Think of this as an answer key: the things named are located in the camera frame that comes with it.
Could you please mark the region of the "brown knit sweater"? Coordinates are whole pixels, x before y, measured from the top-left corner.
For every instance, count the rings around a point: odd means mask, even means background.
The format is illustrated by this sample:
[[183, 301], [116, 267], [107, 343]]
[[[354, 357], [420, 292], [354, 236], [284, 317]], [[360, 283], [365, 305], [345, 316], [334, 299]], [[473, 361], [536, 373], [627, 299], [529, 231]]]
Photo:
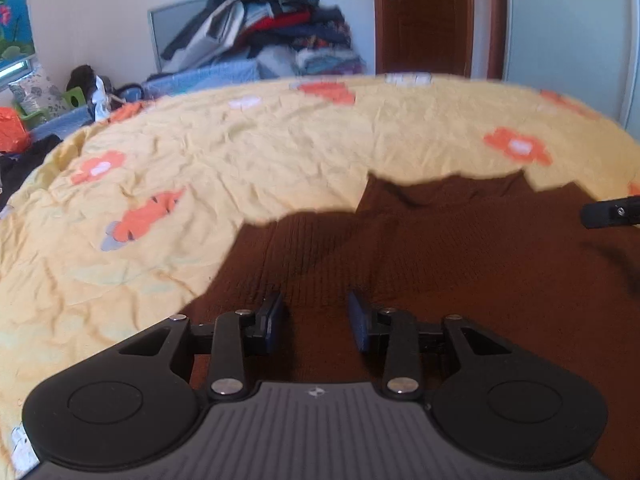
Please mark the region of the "brown knit sweater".
[[594, 461], [639, 474], [639, 231], [588, 230], [589, 196], [533, 190], [524, 174], [402, 186], [370, 178], [353, 212], [299, 212], [242, 226], [212, 284], [186, 306], [195, 323], [280, 292], [293, 382], [368, 377], [348, 295], [436, 322], [457, 313], [593, 383], [608, 404]]

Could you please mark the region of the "pile of dark clothes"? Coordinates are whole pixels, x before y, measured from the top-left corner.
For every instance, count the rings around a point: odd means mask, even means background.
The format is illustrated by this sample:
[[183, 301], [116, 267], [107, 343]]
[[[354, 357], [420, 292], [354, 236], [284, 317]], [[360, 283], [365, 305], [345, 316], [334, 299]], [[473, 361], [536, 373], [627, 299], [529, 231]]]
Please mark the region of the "pile of dark clothes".
[[265, 78], [366, 71], [342, 10], [321, 0], [207, 0], [162, 58], [162, 74], [243, 60]]

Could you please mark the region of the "yellow floral bed quilt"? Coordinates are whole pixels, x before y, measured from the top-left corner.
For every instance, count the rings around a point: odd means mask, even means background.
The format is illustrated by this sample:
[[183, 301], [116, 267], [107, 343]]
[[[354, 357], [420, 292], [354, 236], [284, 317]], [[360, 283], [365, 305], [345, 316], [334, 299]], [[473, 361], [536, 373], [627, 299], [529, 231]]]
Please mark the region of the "yellow floral bed quilt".
[[32, 466], [29, 391], [204, 292], [242, 223], [352, 210], [372, 172], [516, 170], [608, 200], [638, 192], [639, 144], [568, 96], [429, 74], [189, 92], [77, 130], [1, 214], [2, 477]]

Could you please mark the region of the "white wardrobe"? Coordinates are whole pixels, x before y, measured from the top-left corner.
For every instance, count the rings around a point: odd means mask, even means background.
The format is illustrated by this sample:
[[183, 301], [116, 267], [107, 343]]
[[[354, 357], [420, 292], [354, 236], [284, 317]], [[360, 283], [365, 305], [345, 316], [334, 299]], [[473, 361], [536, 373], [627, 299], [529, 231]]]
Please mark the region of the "white wardrobe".
[[501, 77], [565, 94], [639, 134], [639, 0], [497, 0]]

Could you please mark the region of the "brown wooden door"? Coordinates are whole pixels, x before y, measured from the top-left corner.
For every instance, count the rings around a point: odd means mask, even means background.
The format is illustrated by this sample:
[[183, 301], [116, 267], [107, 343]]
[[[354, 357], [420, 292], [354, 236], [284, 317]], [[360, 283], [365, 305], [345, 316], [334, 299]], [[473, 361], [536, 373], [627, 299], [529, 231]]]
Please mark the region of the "brown wooden door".
[[375, 70], [467, 77], [474, 0], [374, 0]]

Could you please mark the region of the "orange plastic bag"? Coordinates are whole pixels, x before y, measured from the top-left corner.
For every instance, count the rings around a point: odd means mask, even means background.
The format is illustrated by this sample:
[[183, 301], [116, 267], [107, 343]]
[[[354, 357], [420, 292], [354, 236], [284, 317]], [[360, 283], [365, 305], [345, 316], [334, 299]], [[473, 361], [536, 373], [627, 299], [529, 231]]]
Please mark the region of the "orange plastic bag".
[[21, 154], [26, 151], [32, 141], [24, 128], [20, 116], [13, 108], [0, 108], [0, 152]]

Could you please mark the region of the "green plastic stool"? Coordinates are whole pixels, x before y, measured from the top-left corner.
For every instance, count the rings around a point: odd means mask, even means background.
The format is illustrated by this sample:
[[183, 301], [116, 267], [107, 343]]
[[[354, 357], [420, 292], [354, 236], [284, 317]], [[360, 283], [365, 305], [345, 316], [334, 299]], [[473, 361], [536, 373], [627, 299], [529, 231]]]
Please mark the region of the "green plastic stool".
[[72, 109], [86, 105], [84, 92], [80, 87], [74, 87], [63, 93], [64, 102]]

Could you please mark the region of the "blue quilted blanket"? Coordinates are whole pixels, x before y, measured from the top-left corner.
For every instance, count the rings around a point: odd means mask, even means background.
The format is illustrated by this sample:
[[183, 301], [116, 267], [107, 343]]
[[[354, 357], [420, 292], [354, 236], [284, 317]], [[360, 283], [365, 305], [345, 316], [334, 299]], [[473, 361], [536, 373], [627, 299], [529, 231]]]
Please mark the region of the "blue quilted blanket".
[[[119, 89], [116, 96], [126, 102], [149, 101], [160, 99], [163, 96], [178, 96], [183, 93], [233, 86], [234, 84], [248, 84], [255, 81], [260, 81], [257, 62], [243, 60], [155, 77], [142, 82], [142, 84], [127, 84]], [[45, 136], [55, 134], [64, 139], [82, 126], [90, 125], [92, 121], [93, 117], [88, 106], [83, 105], [37, 126], [32, 130], [32, 137], [35, 140], [40, 140]]]

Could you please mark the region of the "lotus picture window blind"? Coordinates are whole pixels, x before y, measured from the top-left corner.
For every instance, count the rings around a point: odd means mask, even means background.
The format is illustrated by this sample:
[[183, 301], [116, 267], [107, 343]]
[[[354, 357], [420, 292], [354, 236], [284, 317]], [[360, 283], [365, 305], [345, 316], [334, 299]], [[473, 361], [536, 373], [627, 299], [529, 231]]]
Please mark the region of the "lotus picture window blind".
[[1, 69], [35, 53], [27, 0], [0, 0]]

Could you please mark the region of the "grey framed board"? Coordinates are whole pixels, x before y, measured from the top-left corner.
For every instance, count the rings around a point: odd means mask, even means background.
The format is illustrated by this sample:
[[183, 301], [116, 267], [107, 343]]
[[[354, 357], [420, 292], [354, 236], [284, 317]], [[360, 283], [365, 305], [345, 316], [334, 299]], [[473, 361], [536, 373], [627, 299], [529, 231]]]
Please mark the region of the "grey framed board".
[[183, 26], [206, 7], [207, 0], [182, 0], [157, 6], [148, 12], [155, 67], [160, 72], [165, 64], [162, 52]]

